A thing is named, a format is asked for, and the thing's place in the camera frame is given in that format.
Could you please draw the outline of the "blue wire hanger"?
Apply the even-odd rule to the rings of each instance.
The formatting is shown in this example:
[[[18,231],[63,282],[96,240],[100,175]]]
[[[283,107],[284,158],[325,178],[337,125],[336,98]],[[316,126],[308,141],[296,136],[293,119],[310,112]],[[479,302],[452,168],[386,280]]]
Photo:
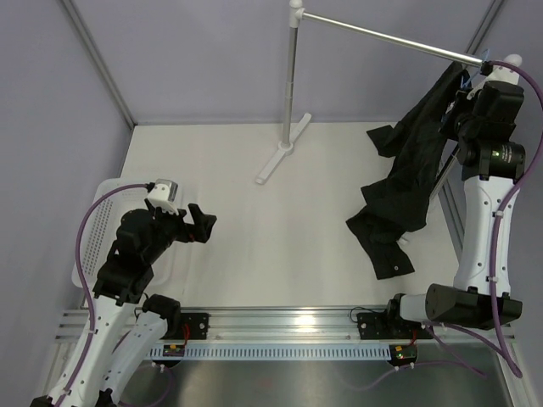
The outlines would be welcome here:
[[[460,87],[455,93],[455,98],[454,98],[453,101],[451,101],[449,103],[449,105],[447,106],[446,111],[444,112],[444,114],[441,117],[441,124],[442,125],[446,122],[448,117],[451,115],[451,112],[452,112],[452,110],[453,110],[453,108],[454,108],[454,106],[456,104],[456,100],[458,99],[460,94],[465,93],[468,90],[471,90],[473,88],[472,82],[478,75],[480,75],[480,70],[475,70],[472,74],[469,74],[467,71],[462,74]]]

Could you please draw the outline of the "black pinstripe shirt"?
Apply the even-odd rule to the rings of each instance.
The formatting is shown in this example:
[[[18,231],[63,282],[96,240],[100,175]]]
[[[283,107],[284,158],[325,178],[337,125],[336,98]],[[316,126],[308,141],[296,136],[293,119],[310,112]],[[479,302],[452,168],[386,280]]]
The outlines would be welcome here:
[[[361,187],[364,207],[346,225],[368,255],[379,280],[415,271],[399,240],[426,226],[431,192],[447,137],[442,117],[455,99],[467,70],[453,62],[426,94],[394,126],[367,132],[378,155],[394,160],[388,175]]]

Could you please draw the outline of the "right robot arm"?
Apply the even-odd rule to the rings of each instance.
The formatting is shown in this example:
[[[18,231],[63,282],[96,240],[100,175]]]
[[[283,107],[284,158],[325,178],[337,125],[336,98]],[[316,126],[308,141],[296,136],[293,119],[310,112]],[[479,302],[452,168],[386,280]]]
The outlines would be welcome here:
[[[454,324],[490,330],[518,319],[511,297],[509,233],[525,149],[511,142],[523,88],[490,80],[476,91],[457,92],[440,133],[455,140],[462,166],[467,224],[452,286],[432,284],[425,294],[397,294],[384,316],[386,331],[402,337],[414,323]]]

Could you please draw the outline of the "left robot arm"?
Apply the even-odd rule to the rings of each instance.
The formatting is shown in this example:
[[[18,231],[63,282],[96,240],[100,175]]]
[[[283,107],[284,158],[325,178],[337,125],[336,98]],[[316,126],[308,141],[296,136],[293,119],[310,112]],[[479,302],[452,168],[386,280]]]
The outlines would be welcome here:
[[[150,349],[182,329],[180,303],[143,294],[154,262],[175,242],[207,243],[217,221],[191,203],[166,213],[148,203],[125,213],[98,271],[89,317],[68,365],[34,406],[116,406]]]

